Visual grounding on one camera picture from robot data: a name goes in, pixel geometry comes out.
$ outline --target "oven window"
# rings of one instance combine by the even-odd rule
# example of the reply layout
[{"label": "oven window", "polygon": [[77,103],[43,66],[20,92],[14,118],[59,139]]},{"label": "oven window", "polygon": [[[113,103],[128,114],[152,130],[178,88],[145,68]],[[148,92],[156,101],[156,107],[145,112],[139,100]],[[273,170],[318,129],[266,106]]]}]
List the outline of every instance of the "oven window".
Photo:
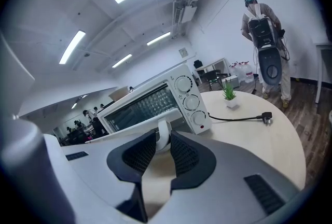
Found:
[{"label": "oven window", "polygon": [[120,131],[175,108],[179,109],[169,87],[164,84],[105,119],[115,131]]}]

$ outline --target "small potted plant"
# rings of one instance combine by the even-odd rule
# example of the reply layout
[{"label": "small potted plant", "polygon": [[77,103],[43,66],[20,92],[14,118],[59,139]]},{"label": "small potted plant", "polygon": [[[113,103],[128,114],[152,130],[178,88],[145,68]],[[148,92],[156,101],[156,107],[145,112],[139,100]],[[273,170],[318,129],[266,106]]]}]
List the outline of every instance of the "small potted plant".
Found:
[{"label": "small potted plant", "polygon": [[227,81],[225,82],[225,88],[224,88],[224,101],[229,108],[233,108],[238,104],[237,97],[235,95],[235,92],[233,90],[233,86],[228,83]]}]

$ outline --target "white pants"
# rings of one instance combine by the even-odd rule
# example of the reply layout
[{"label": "white pants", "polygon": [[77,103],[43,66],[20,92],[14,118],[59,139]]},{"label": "white pants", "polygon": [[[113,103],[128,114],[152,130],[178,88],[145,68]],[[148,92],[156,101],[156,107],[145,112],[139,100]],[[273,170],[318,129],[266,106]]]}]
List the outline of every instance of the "white pants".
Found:
[{"label": "white pants", "polygon": [[[279,54],[285,57],[284,51],[279,51]],[[289,72],[289,63],[281,58],[282,77],[281,77],[281,99],[283,101],[290,101],[291,94],[291,75]],[[268,85],[263,80],[263,93],[269,93],[273,86]]]}]

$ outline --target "backpack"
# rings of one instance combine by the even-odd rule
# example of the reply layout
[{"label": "backpack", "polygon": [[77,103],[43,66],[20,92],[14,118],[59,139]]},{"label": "backpack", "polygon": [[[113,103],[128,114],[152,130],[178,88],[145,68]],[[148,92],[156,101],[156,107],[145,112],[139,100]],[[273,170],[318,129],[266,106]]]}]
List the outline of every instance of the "backpack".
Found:
[{"label": "backpack", "polygon": [[263,46],[276,47],[278,33],[272,20],[260,13],[260,4],[255,4],[256,15],[249,10],[245,14],[249,17],[248,27],[253,38],[254,45],[260,49]]}]

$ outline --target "oven knob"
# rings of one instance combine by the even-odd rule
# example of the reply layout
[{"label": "oven knob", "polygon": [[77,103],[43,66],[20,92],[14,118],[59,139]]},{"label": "oven knob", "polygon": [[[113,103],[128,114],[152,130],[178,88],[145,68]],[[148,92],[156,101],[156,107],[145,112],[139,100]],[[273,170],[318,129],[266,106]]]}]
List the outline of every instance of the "oven knob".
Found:
[{"label": "oven knob", "polygon": [[199,98],[196,95],[189,95],[183,100],[183,106],[187,110],[195,110],[199,105]]},{"label": "oven knob", "polygon": [[196,125],[202,125],[204,124],[206,119],[206,115],[203,111],[196,111],[191,115],[191,120],[196,124]]},{"label": "oven knob", "polygon": [[175,81],[175,87],[182,93],[187,93],[192,88],[192,81],[187,76],[180,76]]}]

